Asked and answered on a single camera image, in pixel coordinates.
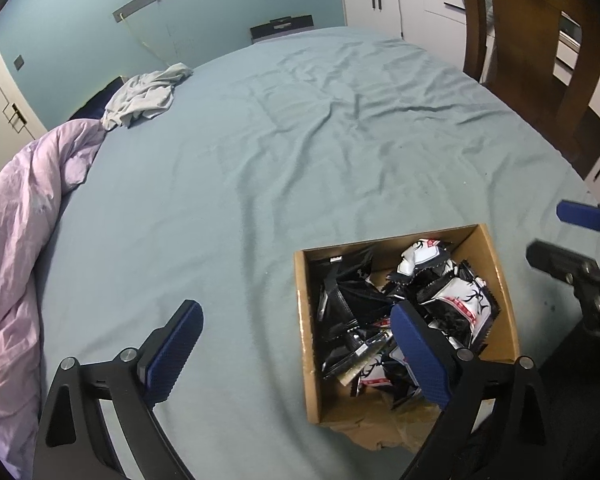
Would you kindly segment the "brown wooden chair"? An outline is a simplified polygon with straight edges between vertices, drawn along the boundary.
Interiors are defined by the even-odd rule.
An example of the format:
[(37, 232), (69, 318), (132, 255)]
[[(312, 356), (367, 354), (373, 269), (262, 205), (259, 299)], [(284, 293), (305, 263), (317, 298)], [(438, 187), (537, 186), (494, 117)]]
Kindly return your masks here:
[[(600, 9), (595, 0), (464, 0), (464, 73), (483, 82), (586, 176), (600, 157), (590, 102), (600, 80)], [(562, 18), (581, 29), (568, 82), (554, 74)]]

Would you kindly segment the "lilac duvet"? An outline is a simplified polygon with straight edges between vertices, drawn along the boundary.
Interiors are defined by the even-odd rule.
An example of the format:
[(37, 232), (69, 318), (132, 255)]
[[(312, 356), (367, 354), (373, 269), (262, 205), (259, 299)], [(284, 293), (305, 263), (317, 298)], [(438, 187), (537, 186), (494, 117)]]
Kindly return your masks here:
[(106, 138), (75, 119), (22, 148), (0, 171), (0, 461), (32, 476), (41, 408), (41, 321), (33, 270), (64, 196), (82, 184)]

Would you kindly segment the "glass wall shelf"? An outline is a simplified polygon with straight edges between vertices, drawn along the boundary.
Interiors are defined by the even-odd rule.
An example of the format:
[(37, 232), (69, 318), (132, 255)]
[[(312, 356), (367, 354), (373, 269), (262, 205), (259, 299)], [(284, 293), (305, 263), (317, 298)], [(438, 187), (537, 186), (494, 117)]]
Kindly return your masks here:
[(114, 22), (161, 65), (197, 64), (193, 40), (178, 36), (174, 15), (166, 0), (130, 0), (111, 15)]

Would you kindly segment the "beige sachet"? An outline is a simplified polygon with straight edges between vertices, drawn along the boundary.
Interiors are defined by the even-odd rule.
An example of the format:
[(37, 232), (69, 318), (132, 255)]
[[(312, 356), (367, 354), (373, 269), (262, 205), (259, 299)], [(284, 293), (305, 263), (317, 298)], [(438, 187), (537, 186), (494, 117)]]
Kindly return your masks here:
[(337, 380), (343, 387), (347, 386), (352, 382), (352, 380), (358, 376), (364, 370), (364, 368), (373, 362), (374, 356), (369, 354), (368, 356), (363, 356), (362, 359), (357, 360), (354, 364), (352, 364), (345, 372), (339, 374), (337, 376)]

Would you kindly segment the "black-white snack packet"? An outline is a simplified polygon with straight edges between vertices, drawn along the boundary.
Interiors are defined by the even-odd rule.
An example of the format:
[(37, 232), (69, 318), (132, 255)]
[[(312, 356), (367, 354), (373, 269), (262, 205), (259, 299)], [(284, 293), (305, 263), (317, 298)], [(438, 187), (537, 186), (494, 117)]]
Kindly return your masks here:
[(420, 238), (402, 252), (396, 272), (407, 278), (417, 278), (423, 273), (441, 276), (454, 268), (449, 243), (433, 238)]

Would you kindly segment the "white deer snack packet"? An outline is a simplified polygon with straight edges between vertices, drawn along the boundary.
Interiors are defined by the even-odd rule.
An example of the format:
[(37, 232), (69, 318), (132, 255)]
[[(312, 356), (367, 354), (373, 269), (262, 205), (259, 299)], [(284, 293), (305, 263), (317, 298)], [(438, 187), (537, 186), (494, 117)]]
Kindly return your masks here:
[(482, 278), (465, 280), (451, 274), (421, 290), (417, 302), (438, 330), (474, 353), (482, 350), (501, 311)]

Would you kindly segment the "grey crumpled garment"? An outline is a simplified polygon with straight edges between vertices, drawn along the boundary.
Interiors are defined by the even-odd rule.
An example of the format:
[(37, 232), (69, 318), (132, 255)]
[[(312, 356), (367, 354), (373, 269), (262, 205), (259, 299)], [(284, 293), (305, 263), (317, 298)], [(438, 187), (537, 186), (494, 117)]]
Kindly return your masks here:
[(131, 77), (105, 105), (102, 126), (107, 131), (129, 128), (137, 119), (152, 119), (165, 113), (173, 103), (175, 87), (192, 75), (193, 70), (187, 65), (175, 63), (165, 70)]

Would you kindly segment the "black snack packet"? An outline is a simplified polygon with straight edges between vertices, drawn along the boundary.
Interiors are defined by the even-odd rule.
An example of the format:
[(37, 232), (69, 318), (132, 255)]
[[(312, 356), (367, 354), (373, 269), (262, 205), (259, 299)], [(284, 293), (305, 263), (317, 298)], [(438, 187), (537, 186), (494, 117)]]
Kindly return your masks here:
[(373, 262), (374, 250), (367, 247), (315, 263), (321, 279), (316, 322), (326, 376), (338, 374), (382, 339), (377, 323), (389, 315), (392, 301), (370, 280)]

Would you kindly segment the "white cabinet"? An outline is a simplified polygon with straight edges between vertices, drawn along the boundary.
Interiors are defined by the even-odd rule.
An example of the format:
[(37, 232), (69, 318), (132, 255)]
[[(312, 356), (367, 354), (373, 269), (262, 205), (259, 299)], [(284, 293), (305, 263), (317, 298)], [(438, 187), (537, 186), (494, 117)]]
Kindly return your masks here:
[[(342, 0), (346, 24), (373, 29), (421, 47), (459, 70), (464, 66), (466, 16), (463, 0)], [(579, 138), (580, 173), (600, 200), (600, 78)]]

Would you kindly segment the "teal bed sheet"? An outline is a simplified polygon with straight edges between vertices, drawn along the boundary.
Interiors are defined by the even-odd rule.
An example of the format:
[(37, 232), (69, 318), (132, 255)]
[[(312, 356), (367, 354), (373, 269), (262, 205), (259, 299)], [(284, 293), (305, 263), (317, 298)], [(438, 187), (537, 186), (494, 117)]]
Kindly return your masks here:
[(158, 419), (198, 479), (395, 479), (306, 418), (292, 257), (311, 247), (484, 223), (521, 349), (547, 358), (580, 309), (532, 270), (532, 240), (600, 262), (555, 214), (591, 199), (549, 143), (457, 68), (340, 27), (199, 66), (166, 113), (111, 131), (36, 266), (42, 382), (107, 361), (186, 299), (204, 331)]

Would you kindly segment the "black box behind bed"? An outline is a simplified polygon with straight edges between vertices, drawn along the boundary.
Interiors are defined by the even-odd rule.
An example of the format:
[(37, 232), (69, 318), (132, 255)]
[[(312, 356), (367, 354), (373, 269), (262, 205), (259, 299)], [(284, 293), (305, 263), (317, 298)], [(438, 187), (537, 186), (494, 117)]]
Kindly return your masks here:
[(311, 14), (298, 16), (282, 16), (274, 20), (250, 28), (252, 44), (264, 40), (298, 34), (314, 29), (314, 19)]

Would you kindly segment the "brown cardboard box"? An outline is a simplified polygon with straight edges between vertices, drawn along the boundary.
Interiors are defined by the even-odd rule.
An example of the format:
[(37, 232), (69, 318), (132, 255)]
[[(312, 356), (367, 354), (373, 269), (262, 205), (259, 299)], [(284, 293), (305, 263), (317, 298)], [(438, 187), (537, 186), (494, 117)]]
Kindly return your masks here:
[(323, 344), (318, 336), (317, 325), (320, 280), (315, 263), (371, 247), (374, 250), (372, 282), (382, 285), (386, 282), (388, 272), (398, 266), (401, 252), (420, 238), (435, 238), (450, 243), (453, 259), (466, 259), (480, 278), (486, 280), (501, 307), (501, 313), (486, 337), (486, 348), (481, 352), (480, 359), (513, 363), (520, 356), (515, 313), (505, 274), (484, 223), (299, 250), (294, 254), (294, 277), (306, 416), (311, 424), (344, 434), (353, 443), (371, 451), (402, 446), (412, 453), (417, 452), (428, 437), (440, 410), (423, 398), (413, 399), (393, 410), (388, 394), (368, 388), (354, 398), (350, 396), (350, 389), (337, 379), (322, 377), (318, 359), (323, 354)]

